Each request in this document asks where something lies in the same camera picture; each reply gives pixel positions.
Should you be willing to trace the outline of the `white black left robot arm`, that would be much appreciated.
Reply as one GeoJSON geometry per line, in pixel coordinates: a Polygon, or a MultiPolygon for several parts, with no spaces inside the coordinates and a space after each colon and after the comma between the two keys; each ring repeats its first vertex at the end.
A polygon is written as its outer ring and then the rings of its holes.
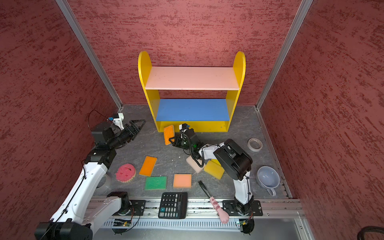
{"type": "Polygon", "coordinates": [[[86,210],[117,154],[116,149],[133,141],[145,123],[146,120],[133,120],[124,124],[114,118],[91,130],[95,146],[84,160],[82,172],[63,204],[48,222],[37,226],[37,240],[91,240],[113,214],[134,215],[126,192],[111,192],[90,214],[86,210]]]}

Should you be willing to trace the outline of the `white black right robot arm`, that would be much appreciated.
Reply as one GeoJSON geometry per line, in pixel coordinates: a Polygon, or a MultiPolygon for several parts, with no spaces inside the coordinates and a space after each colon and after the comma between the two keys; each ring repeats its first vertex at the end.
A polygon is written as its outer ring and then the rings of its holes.
{"type": "Polygon", "coordinates": [[[192,165],[199,169],[208,166],[211,160],[217,160],[234,181],[236,211],[245,215],[251,211],[254,197],[250,185],[250,173],[253,160],[234,140],[227,139],[220,144],[205,144],[199,140],[188,125],[179,134],[169,138],[172,146],[189,152],[192,165]]]}

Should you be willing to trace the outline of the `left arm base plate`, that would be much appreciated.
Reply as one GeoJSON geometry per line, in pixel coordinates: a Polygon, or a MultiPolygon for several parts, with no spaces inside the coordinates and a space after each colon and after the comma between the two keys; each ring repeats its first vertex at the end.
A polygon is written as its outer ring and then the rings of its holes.
{"type": "Polygon", "coordinates": [[[113,216],[117,217],[132,217],[132,216],[143,216],[145,207],[146,207],[146,200],[130,200],[131,206],[127,210],[118,211],[113,214],[113,216]]]}

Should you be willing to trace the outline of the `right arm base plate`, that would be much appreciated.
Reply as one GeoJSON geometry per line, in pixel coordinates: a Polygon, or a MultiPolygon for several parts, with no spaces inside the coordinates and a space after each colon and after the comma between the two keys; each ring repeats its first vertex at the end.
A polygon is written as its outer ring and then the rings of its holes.
{"type": "Polygon", "coordinates": [[[254,217],[263,216],[263,210],[260,201],[253,201],[251,204],[242,205],[236,200],[223,200],[223,210],[229,216],[254,217]]]}

